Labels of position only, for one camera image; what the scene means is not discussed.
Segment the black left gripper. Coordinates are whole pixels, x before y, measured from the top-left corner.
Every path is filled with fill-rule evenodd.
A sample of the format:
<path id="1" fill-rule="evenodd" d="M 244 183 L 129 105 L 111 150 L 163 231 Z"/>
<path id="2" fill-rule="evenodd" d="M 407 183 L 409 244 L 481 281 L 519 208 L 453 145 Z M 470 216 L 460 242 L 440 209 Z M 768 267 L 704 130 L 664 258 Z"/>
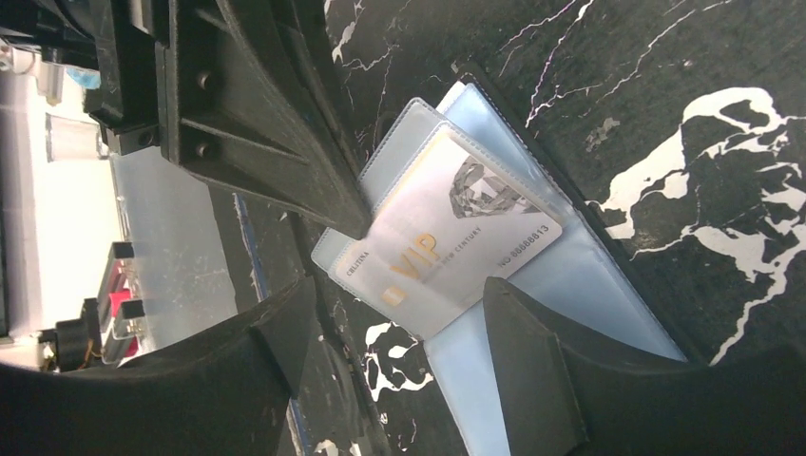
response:
<path id="1" fill-rule="evenodd" d="M 109 149 L 160 143 L 156 46 L 168 38 L 165 1 L 4 1 L 1 38 L 69 69 L 93 70 L 85 111 Z"/>

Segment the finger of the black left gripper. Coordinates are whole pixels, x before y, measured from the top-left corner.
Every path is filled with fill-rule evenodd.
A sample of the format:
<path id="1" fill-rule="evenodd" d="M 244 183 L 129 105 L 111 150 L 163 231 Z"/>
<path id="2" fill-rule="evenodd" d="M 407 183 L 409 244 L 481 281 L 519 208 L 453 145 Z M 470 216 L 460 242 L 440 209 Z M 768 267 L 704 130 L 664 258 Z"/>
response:
<path id="1" fill-rule="evenodd" d="M 163 156 L 351 238 L 371 224 L 320 1 L 172 1 L 157 49 Z"/>

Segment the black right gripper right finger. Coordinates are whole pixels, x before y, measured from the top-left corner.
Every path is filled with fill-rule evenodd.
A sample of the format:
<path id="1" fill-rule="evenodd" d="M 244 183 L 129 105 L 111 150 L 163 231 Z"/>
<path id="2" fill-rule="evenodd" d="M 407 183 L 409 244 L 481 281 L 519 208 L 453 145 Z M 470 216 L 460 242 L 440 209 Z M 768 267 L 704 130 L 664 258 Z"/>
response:
<path id="1" fill-rule="evenodd" d="M 483 310 L 514 455 L 801 455 L 805 351 L 706 367 L 626 345 L 508 281 Z"/>

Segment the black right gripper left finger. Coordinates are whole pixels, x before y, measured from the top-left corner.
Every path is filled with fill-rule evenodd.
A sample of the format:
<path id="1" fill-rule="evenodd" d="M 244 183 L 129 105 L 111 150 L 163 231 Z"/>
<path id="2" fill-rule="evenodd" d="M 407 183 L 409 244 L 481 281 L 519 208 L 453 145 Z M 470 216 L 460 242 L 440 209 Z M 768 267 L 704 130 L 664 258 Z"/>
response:
<path id="1" fill-rule="evenodd" d="M 1 369 L 5 455 L 274 455 L 317 304 L 300 279 L 117 369 Z"/>

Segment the black leather card holder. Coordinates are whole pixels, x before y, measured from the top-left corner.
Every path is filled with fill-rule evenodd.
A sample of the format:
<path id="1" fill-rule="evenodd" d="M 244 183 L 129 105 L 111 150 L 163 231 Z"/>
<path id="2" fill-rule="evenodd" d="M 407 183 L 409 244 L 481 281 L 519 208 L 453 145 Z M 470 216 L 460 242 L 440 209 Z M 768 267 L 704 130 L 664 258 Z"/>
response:
<path id="1" fill-rule="evenodd" d="M 499 166 L 506 179 L 532 192 L 539 207 L 563 228 L 556 241 L 504 279 L 551 310 L 599 333 L 665 358 L 684 359 L 684 353 L 574 205 L 567 184 L 550 174 L 545 160 L 535 158 L 535 146 L 525 142 L 478 66 L 461 68 L 456 83 L 439 104 L 415 98 L 393 123 L 359 177 L 373 219 L 379 204 L 441 123 L 449 123 L 482 148 L 486 164 Z M 313 262 L 332 279 L 329 267 L 352 241 L 356 240 L 334 229 L 326 230 L 312 253 Z M 432 377 L 467 452 L 505 454 L 505 422 L 493 373 L 483 294 L 435 336 L 411 337 L 424 345 Z"/>

